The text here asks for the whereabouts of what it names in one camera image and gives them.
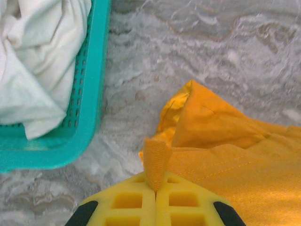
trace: white towel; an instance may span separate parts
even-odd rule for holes
[[[0,0],[0,124],[40,137],[66,116],[90,0]]]

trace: laundry basket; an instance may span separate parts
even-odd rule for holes
[[[0,172],[61,167],[88,147],[100,125],[110,6],[110,0],[92,0],[67,116],[60,127],[28,141],[21,124],[0,125]]]

